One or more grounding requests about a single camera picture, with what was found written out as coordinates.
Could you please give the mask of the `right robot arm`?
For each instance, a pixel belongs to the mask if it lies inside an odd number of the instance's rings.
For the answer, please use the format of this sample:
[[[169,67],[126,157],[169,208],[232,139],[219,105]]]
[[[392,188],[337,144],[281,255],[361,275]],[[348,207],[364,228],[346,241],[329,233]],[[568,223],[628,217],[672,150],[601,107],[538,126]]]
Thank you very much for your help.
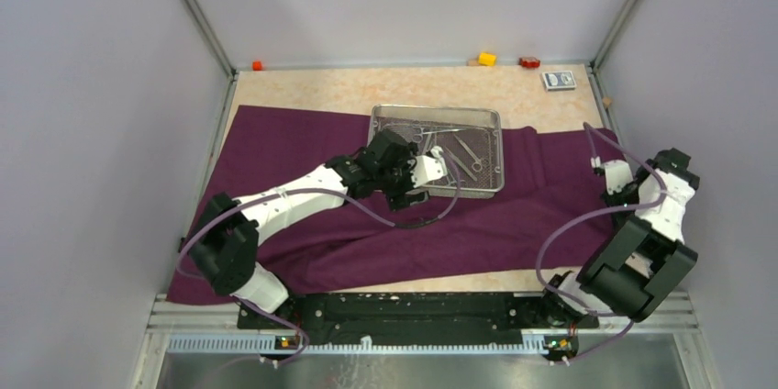
[[[696,265],[682,231],[688,202],[700,184],[691,158],[661,150],[632,172],[623,160],[593,158],[606,180],[602,198],[617,207],[615,233],[579,272],[556,274],[538,301],[539,320],[566,327],[586,317],[626,317],[639,323],[663,302]]]

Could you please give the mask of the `purple cloth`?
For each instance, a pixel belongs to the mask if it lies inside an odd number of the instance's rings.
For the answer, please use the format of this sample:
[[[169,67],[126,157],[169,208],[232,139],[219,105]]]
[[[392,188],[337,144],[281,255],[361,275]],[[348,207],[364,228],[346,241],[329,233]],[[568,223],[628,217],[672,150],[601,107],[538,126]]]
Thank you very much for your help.
[[[238,109],[206,195],[257,194],[291,182],[326,160],[365,145],[370,119],[342,113],[260,106]],[[295,294],[322,293],[469,273],[581,266],[613,232],[609,217],[554,231],[603,207],[603,178],[590,151],[608,160],[611,132],[589,141],[582,131],[503,135],[506,178],[489,199],[433,197],[393,212],[381,194],[358,206],[315,214],[273,235],[259,264]]]

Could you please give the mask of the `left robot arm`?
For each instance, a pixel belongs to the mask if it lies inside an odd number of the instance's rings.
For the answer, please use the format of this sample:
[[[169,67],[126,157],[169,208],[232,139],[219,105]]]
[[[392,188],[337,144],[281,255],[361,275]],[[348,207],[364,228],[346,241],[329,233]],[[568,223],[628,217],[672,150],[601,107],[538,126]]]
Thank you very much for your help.
[[[420,151],[392,130],[377,133],[351,155],[338,155],[289,183],[258,194],[213,195],[195,221],[183,254],[194,263],[193,277],[218,296],[259,308],[273,328],[288,325],[294,303],[282,281],[262,267],[260,245],[315,214],[347,203],[357,205],[375,192],[393,211],[428,200],[423,186],[448,175],[444,150]]]

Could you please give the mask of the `blue playing card deck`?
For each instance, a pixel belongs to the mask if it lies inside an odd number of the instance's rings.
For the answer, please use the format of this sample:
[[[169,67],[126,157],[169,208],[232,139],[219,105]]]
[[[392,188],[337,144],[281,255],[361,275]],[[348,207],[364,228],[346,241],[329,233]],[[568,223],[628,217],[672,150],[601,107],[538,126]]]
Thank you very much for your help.
[[[572,71],[543,72],[541,80],[547,92],[571,91],[577,88]]]

